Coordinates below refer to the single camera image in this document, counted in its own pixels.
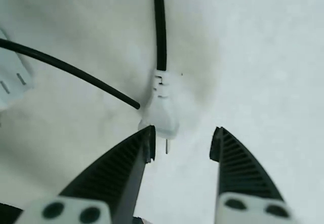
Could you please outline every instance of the white plastic part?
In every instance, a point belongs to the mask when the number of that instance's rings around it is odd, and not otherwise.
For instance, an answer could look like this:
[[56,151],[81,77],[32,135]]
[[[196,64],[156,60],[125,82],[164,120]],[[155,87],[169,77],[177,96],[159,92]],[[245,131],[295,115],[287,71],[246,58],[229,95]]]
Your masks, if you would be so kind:
[[[44,216],[46,207],[53,203],[62,203],[62,211],[52,218]],[[99,217],[93,222],[82,222],[81,214],[88,208],[96,208],[99,210]],[[15,224],[81,224],[81,223],[95,223],[95,224],[111,224],[111,216],[108,205],[103,201],[86,200],[68,197],[54,197],[52,199],[42,199],[32,202],[22,212]]]
[[167,71],[155,70],[152,96],[146,105],[138,129],[154,125],[156,135],[174,139],[178,133],[179,121],[170,97],[170,81]]
[[[228,206],[228,201],[240,201],[246,209],[237,209]],[[287,216],[278,216],[267,210],[268,208],[281,208]],[[283,201],[264,199],[260,197],[237,194],[223,193],[216,205],[215,224],[298,224],[293,217],[291,209]]]
[[[7,39],[0,29],[0,38]],[[15,52],[0,48],[0,111],[33,87],[32,78]]]

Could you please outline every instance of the plug pin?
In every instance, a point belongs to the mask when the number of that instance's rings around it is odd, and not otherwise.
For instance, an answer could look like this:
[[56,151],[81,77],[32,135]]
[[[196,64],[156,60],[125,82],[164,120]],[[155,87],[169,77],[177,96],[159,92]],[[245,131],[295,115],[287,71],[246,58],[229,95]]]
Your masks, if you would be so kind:
[[170,152],[170,142],[168,139],[166,139],[166,154]]

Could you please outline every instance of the black wire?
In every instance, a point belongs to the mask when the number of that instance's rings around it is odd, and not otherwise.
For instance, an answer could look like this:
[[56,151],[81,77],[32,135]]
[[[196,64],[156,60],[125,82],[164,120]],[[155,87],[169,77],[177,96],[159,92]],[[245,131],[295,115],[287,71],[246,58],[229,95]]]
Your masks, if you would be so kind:
[[90,74],[88,74],[88,73],[86,73],[86,72],[66,63],[66,62],[63,62],[57,58],[54,58],[48,54],[42,53],[35,49],[29,48],[29,47],[26,47],[26,46],[23,46],[23,45],[20,45],[20,44],[17,44],[17,43],[8,41],[8,40],[4,40],[4,39],[0,39],[0,47],[14,51],[16,53],[26,55],[28,57],[37,59],[37,60],[47,63],[51,66],[59,68],[65,72],[68,72],[68,73],[100,88],[101,90],[109,93],[110,95],[117,97],[119,100],[122,100],[123,102],[134,107],[135,109],[140,108],[140,104],[138,102],[134,101],[133,99],[131,99],[127,95],[123,94],[122,92],[107,85],[106,83],[93,77],[92,75],[90,75]]
[[156,29],[156,69],[167,70],[167,32],[164,0],[154,0]]

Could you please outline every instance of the white surface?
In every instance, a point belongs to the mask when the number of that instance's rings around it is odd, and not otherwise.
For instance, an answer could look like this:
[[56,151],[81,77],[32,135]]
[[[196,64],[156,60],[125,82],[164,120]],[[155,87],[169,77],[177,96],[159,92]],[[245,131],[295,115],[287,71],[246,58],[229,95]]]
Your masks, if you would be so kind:
[[[217,164],[208,153],[218,125],[256,156],[301,222],[324,218],[323,7],[324,0],[166,0],[181,128],[171,153],[160,144],[147,168],[137,215],[154,224],[212,223]],[[148,98],[152,0],[0,0],[0,12],[10,39],[141,103]],[[19,207],[58,193],[140,121],[99,89],[26,60],[35,89],[1,114],[0,128],[0,199]]]
[[174,139],[179,131],[179,119],[172,98],[173,85],[169,77],[168,71],[154,70],[151,98],[138,125],[139,130],[154,125],[156,135],[166,140]]
[[[56,202],[64,205],[63,211],[56,218],[45,219],[44,209]],[[47,197],[31,202],[15,224],[80,224],[80,214],[89,207],[96,207],[100,211],[96,224],[111,224],[110,209],[105,202],[67,197]]]
[[[7,39],[0,29],[0,38]],[[16,53],[0,48],[0,111],[7,109],[15,100],[32,88],[30,74]]]
[[[231,208],[226,205],[228,200],[239,200],[245,205],[246,209]],[[215,211],[215,224],[299,224],[291,209],[283,201],[230,192],[222,194],[218,201]],[[266,209],[270,205],[286,210],[288,217],[267,213]]]

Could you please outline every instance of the white plug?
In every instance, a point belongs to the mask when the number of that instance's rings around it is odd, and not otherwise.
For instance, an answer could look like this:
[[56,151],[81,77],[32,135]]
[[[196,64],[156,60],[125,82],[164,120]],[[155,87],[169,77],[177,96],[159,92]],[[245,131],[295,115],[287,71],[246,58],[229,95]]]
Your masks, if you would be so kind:
[[167,140],[177,136],[179,121],[169,93],[169,74],[167,71],[155,70],[152,96],[146,105],[138,129],[154,125],[156,135]]

